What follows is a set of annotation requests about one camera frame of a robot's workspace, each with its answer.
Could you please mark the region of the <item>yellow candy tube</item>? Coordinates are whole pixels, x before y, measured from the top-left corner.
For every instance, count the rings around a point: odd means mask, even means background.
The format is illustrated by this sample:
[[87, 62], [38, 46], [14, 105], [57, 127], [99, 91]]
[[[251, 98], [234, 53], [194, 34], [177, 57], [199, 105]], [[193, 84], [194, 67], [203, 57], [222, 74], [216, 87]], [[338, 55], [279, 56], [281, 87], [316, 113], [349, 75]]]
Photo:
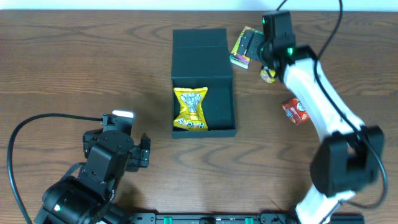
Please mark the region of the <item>yellow candy tube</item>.
[[276, 80], [275, 71], [269, 69], [263, 69], [261, 71], [261, 78], [267, 83], [274, 83]]

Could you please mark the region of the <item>green Pretz snack box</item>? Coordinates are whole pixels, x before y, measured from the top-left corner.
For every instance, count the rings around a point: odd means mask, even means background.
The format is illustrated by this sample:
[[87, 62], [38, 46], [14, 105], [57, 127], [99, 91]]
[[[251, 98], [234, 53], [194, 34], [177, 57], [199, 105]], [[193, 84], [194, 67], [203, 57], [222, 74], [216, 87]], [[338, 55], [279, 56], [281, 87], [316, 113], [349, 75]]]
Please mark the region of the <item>green Pretz snack box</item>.
[[259, 51], [263, 42], [263, 32], [245, 26], [229, 55], [231, 63], [248, 69], [252, 60], [261, 60]]

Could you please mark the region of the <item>yellow Hacks candy bag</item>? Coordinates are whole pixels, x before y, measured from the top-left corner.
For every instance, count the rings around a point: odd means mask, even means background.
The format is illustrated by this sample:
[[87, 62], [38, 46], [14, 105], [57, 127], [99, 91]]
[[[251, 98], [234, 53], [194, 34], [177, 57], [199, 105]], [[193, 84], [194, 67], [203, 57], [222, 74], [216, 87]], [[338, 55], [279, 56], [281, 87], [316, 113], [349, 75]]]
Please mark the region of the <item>yellow Hacks candy bag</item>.
[[174, 94], [180, 103], [180, 112], [174, 119], [174, 127], [188, 131], [207, 131], [202, 102], [208, 92], [202, 88], [174, 88]]

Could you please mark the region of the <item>red Hello Panda box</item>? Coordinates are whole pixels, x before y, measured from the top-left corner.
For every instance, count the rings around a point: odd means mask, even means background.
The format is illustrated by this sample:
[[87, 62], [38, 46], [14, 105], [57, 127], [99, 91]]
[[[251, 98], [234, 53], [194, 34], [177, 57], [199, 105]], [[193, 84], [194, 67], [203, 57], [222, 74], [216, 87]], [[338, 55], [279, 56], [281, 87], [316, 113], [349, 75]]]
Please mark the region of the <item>red Hello Panda box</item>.
[[296, 125], [302, 124], [310, 119], [303, 104], [297, 97], [293, 97], [282, 103], [282, 109], [287, 117]]

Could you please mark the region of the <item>black box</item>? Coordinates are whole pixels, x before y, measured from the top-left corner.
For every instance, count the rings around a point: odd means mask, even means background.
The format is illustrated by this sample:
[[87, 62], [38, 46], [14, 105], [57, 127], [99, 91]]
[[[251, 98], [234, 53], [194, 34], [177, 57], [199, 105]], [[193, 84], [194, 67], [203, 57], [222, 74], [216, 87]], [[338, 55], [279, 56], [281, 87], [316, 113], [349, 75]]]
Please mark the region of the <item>black box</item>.
[[234, 75], [226, 29], [181, 29], [172, 34], [172, 88], [208, 89], [202, 103], [208, 129], [188, 131], [174, 126], [172, 137], [234, 137], [237, 133]]

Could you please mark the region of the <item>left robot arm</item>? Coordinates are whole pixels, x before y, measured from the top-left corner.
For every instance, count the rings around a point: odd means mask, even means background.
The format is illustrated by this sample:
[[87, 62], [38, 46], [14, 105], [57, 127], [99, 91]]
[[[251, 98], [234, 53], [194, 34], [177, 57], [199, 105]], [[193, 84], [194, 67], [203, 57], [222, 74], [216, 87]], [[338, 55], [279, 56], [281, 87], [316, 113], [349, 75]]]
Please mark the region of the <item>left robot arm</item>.
[[42, 197], [35, 223], [131, 223], [113, 203], [125, 172], [149, 165], [151, 140], [131, 137], [131, 125], [107, 125], [83, 135], [86, 162], [76, 163]]

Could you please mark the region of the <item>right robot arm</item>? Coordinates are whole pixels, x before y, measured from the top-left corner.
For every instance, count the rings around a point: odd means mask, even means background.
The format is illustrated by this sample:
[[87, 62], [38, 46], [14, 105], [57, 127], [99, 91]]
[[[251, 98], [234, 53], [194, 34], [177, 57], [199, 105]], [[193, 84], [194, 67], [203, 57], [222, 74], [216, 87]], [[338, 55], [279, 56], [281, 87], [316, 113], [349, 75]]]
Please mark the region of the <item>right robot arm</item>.
[[262, 62], [269, 78], [278, 78], [303, 104], [320, 140], [312, 163], [312, 186], [281, 223], [330, 223], [347, 203], [379, 207], [388, 192], [381, 155], [384, 134], [367, 127], [340, 98], [325, 76], [321, 53], [297, 45], [289, 11], [262, 15], [262, 32], [243, 37], [244, 54]]

